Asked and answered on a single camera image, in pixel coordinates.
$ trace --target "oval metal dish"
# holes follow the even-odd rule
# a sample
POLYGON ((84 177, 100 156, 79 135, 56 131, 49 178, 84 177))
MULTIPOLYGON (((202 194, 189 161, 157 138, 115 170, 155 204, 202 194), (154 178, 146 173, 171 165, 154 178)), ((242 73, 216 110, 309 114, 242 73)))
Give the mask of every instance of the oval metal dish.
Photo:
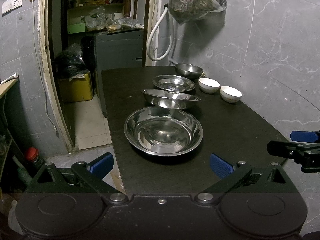
POLYGON ((152 83, 158 88, 173 92, 187 92, 196 87, 190 79, 176 75, 156 76, 152 79, 152 83))
POLYGON ((201 100, 193 95, 159 89, 144 89, 141 92, 150 104, 170 109, 190 108, 201 100))
POLYGON ((202 140, 200 122, 181 110, 149 106, 132 113, 124 134, 139 150, 158 156, 177 156, 195 149, 202 140))

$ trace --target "green box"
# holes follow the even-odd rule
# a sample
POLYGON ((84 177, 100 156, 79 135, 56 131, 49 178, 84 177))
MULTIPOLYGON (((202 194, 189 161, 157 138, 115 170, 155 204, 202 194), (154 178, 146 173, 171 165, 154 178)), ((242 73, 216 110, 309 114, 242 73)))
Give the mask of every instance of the green box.
POLYGON ((68 34, 85 32, 85 23, 68 25, 68 34))

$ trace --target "wall switch panel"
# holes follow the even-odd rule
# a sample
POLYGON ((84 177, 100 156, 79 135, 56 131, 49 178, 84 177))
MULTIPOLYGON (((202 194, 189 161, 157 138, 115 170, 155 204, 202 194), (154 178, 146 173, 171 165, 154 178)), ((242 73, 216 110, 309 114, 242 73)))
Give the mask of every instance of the wall switch panel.
POLYGON ((11 9, 13 10, 21 5, 22 5, 22 0, 12 0, 11 9))
POLYGON ((2 14, 11 11, 12 0, 7 0, 2 4, 2 14))

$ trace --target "dark wooden table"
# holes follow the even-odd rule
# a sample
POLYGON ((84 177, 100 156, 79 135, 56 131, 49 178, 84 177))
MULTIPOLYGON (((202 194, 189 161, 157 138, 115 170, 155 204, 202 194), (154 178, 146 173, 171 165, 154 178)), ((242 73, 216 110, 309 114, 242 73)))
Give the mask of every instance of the dark wooden table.
POLYGON ((197 80, 193 94, 202 100, 186 112, 195 116, 203 127, 201 144, 194 151, 176 157, 149 156, 134 148, 124 135, 124 122, 135 110, 149 106, 141 90, 154 88, 151 80, 161 74, 175 74, 174 67, 102 72, 112 144, 128 194, 198 193, 219 181, 210 169, 211 153, 230 163, 247 161, 255 168, 283 162, 283 158, 270 156, 266 150, 270 140, 286 140, 273 126, 242 102, 229 104, 219 93, 201 92, 197 80))

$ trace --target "stainless steel plate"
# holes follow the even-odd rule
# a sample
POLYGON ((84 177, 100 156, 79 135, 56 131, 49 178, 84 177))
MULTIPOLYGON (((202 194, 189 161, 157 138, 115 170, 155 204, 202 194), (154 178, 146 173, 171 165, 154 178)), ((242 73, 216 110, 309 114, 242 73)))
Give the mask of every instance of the stainless steel plate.
POLYGON ((182 155, 202 140, 200 122, 181 110, 149 106, 132 113, 124 124, 129 142, 147 154, 182 155))
POLYGON ((154 106, 170 109, 186 109, 195 105, 201 99, 189 94, 170 92, 159 89, 145 89, 141 91, 147 102, 154 106))
POLYGON ((163 90, 173 92, 187 92, 196 85, 189 79, 176 75, 160 75, 152 79, 152 83, 163 90))

